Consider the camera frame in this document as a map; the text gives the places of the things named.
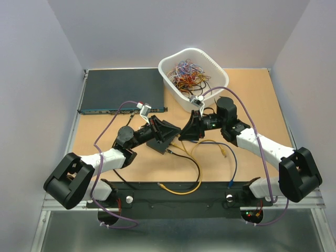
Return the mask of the small black network switch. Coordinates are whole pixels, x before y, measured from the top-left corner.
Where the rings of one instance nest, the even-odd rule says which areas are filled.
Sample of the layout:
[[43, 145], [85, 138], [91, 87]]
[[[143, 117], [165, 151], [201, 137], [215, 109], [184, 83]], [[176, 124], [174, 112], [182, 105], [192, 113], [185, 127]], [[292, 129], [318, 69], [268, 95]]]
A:
[[173, 139], [180, 133], [181, 128], [177, 127], [177, 133], [170, 134], [169, 138], [166, 138], [164, 142], [158, 142], [156, 139], [152, 139], [146, 143], [147, 147], [151, 148], [152, 150], [158, 152], [159, 154], [164, 154], [173, 141]]

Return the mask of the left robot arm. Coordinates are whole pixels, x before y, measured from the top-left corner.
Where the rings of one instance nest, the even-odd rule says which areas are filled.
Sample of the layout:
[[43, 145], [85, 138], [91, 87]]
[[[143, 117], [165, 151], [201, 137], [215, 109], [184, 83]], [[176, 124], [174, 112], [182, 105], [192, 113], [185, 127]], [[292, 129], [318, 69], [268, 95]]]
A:
[[130, 126], [119, 129], [115, 144], [105, 152], [78, 156], [66, 154], [43, 185], [43, 189], [65, 209], [72, 209], [82, 200], [90, 200], [92, 177], [104, 171], [129, 166], [137, 153], [132, 149], [155, 139], [163, 143], [181, 132], [181, 128], [151, 116], [148, 123], [135, 131]]

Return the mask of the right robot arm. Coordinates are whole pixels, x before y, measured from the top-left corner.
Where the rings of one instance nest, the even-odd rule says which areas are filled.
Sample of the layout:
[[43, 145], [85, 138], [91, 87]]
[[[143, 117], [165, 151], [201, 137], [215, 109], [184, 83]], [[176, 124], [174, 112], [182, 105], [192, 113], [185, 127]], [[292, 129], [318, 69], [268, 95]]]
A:
[[198, 141], [205, 136], [205, 131], [219, 129], [227, 142], [261, 157], [278, 170], [276, 177], [255, 178], [248, 182], [248, 188], [241, 193], [244, 203], [253, 205], [260, 198], [273, 196], [284, 196], [298, 203], [322, 184], [322, 177], [308, 149], [293, 149], [256, 134], [253, 128], [238, 119], [237, 107], [231, 98], [220, 97], [216, 111], [206, 116], [203, 114], [205, 104], [202, 96], [192, 96], [190, 103], [197, 110], [191, 112], [179, 140]]

